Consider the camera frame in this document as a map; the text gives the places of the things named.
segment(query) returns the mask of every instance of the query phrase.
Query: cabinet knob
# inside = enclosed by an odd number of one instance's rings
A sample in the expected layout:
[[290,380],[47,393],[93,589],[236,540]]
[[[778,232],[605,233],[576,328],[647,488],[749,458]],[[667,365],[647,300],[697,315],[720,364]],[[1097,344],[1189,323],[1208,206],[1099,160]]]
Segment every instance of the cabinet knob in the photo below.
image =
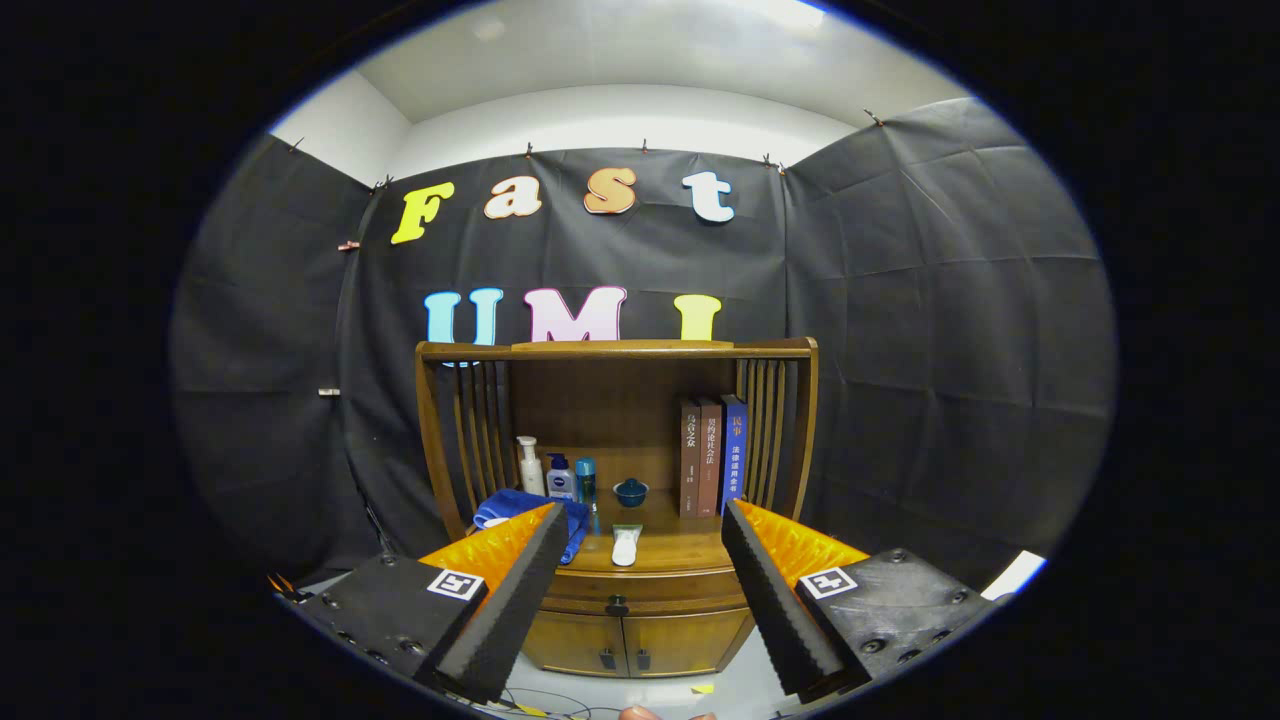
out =
[[631,609],[627,607],[627,598],[621,594],[611,594],[609,603],[604,606],[604,612],[614,618],[626,618]]

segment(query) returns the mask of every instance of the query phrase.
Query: white floor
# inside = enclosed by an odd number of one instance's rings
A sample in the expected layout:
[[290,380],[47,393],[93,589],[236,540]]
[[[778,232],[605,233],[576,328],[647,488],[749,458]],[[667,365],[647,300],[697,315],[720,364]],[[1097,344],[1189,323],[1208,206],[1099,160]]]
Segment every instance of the white floor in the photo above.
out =
[[[701,694],[692,691],[695,685],[712,685],[713,689]],[[586,678],[539,670],[521,653],[507,687],[511,689],[508,700],[520,705],[582,719],[588,716],[584,706],[621,710],[643,705],[663,720],[689,720],[704,712],[714,712],[721,720],[767,720],[820,705],[800,706],[795,696],[783,694],[758,629],[751,630],[723,673],[645,680]],[[521,716],[485,710],[499,717]],[[614,720],[618,710],[591,710],[590,717]]]

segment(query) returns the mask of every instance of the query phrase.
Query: blue lid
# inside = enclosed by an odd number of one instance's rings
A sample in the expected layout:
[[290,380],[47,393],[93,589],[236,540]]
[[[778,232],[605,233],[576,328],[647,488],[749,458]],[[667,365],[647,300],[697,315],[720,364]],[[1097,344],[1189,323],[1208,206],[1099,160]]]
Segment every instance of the blue lid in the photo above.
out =
[[646,488],[643,483],[637,482],[635,478],[627,478],[625,483],[621,483],[618,487],[613,488],[613,492],[626,497],[635,497],[637,495],[644,495],[645,492],[648,492],[648,489],[649,488]]

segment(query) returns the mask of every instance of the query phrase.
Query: finger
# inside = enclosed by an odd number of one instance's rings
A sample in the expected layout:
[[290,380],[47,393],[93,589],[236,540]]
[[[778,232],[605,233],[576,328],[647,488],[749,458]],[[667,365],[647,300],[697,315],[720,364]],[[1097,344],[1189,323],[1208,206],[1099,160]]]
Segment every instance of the finger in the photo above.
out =
[[658,717],[639,705],[632,705],[618,715],[618,720],[662,720],[662,717]]

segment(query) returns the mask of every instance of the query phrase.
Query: yellow letter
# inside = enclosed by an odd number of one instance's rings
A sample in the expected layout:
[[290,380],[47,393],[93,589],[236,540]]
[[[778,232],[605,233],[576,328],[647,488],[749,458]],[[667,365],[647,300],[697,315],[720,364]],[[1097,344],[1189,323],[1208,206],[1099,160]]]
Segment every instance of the yellow letter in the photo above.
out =
[[449,197],[453,197],[452,182],[433,184],[406,195],[404,215],[401,217],[401,228],[392,236],[392,245],[422,237],[422,223],[434,220],[435,213],[440,209],[440,200]]
[[712,322],[719,313],[719,300],[709,295],[681,295],[675,304],[680,310],[680,340],[712,338]]

